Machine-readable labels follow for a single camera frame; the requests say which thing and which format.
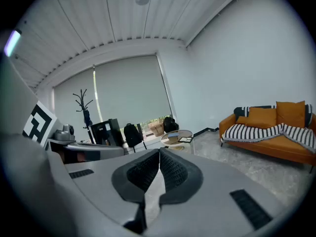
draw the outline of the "black backpack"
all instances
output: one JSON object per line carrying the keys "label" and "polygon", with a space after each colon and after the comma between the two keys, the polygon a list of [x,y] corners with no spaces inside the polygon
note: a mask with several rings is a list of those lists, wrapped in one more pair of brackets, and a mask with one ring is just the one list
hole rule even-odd
{"label": "black backpack", "polygon": [[165,117],[163,120],[163,129],[166,133],[169,133],[178,130],[179,125],[175,122],[173,118]]}
{"label": "black backpack", "polygon": [[128,144],[128,147],[133,148],[135,152],[134,147],[143,141],[143,137],[139,134],[136,127],[130,123],[128,123],[126,127],[124,127],[124,135],[126,137],[126,142]]}

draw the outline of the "sofa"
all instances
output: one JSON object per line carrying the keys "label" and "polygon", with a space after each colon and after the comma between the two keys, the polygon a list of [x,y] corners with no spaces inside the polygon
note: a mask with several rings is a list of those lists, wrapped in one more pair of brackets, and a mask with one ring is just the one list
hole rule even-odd
{"label": "sofa", "polygon": [[[219,124],[219,136],[221,138],[222,134],[236,123],[235,114],[230,115],[226,119],[220,122]],[[316,115],[313,114],[312,122],[309,126],[309,129],[312,129],[316,134]],[[260,142],[235,142],[235,141],[227,141],[226,143],[248,149],[251,151],[255,151],[257,153],[296,161],[300,163],[307,163],[312,166],[316,165],[316,154],[312,154],[310,151],[305,149],[303,146],[289,140],[284,135],[269,139],[263,140]]]}

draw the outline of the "gray roller blind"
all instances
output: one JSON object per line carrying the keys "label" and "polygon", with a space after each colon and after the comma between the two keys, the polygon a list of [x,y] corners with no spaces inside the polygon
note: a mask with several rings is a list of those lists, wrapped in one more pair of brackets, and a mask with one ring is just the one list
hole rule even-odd
{"label": "gray roller blind", "polygon": [[100,118],[94,95],[92,69],[73,76],[55,87],[54,90],[55,114],[59,121],[63,124],[71,124],[74,126],[77,141],[89,139],[87,129],[83,129],[85,126],[83,121],[83,112],[76,112],[76,110],[80,110],[80,106],[75,100],[78,100],[79,102],[80,100],[78,97],[73,95],[73,93],[80,95],[81,89],[82,92],[87,89],[83,99],[85,104],[93,99],[93,101],[88,105],[91,121],[93,123],[99,123]]}
{"label": "gray roller blind", "polygon": [[171,114],[156,56],[118,60],[95,68],[103,120],[121,128]]}

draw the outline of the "black baseboard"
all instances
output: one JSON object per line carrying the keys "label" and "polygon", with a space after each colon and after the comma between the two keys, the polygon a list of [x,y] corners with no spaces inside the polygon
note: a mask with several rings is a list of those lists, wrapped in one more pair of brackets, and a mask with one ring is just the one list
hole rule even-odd
{"label": "black baseboard", "polygon": [[206,131],[208,131],[208,130],[210,130],[211,132],[216,132],[216,131],[219,130],[219,128],[217,127],[217,128],[214,129],[214,128],[209,128],[209,127],[207,127],[207,128],[205,128],[205,129],[201,130],[200,132],[195,133],[195,134],[193,135],[193,137],[197,137],[197,136],[199,136],[200,134],[202,134],[202,133],[204,133],[204,132],[206,132]]}

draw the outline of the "ceiling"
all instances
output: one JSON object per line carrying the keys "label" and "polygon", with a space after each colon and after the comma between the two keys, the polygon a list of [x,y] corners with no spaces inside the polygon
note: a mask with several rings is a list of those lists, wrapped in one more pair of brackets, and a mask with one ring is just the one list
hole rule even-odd
{"label": "ceiling", "polygon": [[188,45],[227,1],[36,0],[17,25],[22,35],[10,59],[34,90],[62,64],[99,46],[155,38]]}

